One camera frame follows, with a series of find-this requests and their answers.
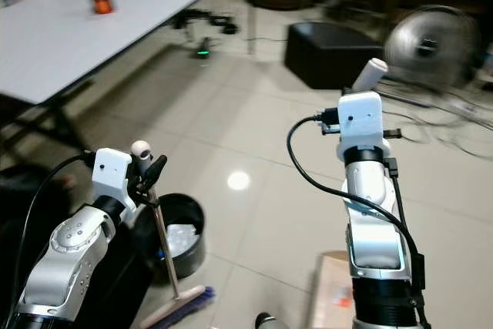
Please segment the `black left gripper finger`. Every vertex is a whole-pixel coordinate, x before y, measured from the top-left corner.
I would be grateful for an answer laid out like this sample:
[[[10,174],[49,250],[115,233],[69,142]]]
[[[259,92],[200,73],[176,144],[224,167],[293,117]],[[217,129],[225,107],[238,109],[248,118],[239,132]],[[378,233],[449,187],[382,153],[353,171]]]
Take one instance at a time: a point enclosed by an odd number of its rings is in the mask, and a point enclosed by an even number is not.
[[[148,154],[145,159],[142,159],[142,189],[151,193],[153,188],[161,177],[163,167],[168,163],[166,154],[152,156]]]

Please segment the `broom with metal stick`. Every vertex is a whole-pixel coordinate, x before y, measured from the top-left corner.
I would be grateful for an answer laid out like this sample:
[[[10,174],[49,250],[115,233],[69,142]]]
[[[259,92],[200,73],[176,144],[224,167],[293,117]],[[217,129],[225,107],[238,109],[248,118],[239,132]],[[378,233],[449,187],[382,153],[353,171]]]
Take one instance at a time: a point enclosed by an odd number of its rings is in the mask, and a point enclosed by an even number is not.
[[[135,141],[130,146],[130,152],[136,157],[139,175],[142,175],[142,159],[145,159],[148,154],[154,156],[152,147],[145,141]],[[163,302],[157,311],[154,311],[141,322],[141,329],[169,329],[184,318],[211,305],[215,297],[215,290],[212,287],[204,286],[204,284],[197,284],[189,290],[180,290],[179,277],[177,277],[175,262],[173,262],[173,255],[168,244],[168,227],[163,220],[163,208],[159,202],[159,197],[157,196],[155,208],[148,207],[153,211],[159,248],[162,251],[161,260],[166,266],[169,286],[172,288],[172,297]]]

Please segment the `metal floor fan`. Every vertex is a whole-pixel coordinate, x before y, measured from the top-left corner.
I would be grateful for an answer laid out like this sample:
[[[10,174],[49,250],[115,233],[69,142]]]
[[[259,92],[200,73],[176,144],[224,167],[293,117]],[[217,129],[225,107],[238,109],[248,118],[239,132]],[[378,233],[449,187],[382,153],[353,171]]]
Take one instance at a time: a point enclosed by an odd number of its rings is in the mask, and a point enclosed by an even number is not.
[[[419,6],[385,40],[388,76],[440,91],[464,85],[480,39],[478,23],[468,13],[454,6]]]

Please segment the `black round waste bin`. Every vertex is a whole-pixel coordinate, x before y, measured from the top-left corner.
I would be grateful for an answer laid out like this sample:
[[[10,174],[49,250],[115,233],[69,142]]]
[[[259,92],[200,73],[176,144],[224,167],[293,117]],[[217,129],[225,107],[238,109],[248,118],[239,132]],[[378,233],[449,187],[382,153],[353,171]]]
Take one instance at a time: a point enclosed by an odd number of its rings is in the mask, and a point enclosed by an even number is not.
[[[195,199],[182,193],[169,193],[160,196],[158,201],[176,276],[189,277],[200,269],[206,258],[204,210]],[[154,210],[141,210],[132,231],[135,248],[151,270],[152,284],[168,284],[168,268],[163,263]]]

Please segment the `white folding table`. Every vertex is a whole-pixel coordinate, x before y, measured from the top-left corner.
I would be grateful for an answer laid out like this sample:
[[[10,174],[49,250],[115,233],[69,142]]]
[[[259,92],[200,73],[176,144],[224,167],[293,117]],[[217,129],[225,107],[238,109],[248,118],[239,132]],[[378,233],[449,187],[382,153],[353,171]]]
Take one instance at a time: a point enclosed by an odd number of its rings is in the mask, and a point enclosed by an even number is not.
[[[92,72],[198,0],[112,0],[95,15],[92,0],[22,0],[0,11],[1,153],[15,159],[28,134],[81,150],[64,104]]]

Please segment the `black device with green light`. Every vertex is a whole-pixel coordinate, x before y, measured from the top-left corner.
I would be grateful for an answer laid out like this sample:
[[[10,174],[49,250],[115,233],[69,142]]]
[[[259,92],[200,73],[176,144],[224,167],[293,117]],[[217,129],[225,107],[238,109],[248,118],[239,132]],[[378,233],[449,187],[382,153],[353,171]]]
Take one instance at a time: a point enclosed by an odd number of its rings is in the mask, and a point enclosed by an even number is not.
[[[183,9],[168,23],[172,29],[184,32],[186,42],[193,47],[193,51],[188,55],[195,60],[208,60],[211,57],[212,47],[216,44],[216,34],[236,35],[240,32],[235,16],[201,8]]]

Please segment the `grey robot foot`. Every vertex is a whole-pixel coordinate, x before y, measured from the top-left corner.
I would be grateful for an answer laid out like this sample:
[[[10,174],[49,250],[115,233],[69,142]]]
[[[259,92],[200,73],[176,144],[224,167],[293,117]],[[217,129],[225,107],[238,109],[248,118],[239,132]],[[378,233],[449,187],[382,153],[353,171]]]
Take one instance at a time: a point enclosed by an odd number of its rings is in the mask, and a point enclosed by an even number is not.
[[[254,329],[289,329],[289,327],[274,315],[260,312],[254,320]]]

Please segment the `black box stool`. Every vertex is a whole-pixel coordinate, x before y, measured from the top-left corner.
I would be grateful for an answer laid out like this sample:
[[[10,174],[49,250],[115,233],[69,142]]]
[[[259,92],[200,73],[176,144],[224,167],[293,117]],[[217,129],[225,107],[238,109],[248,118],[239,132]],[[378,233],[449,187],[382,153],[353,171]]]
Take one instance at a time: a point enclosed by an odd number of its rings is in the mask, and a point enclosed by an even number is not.
[[[367,61],[383,54],[383,44],[362,31],[328,22],[297,22],[287,26],[283,65],[310,89],[342,90],[355,83]]]

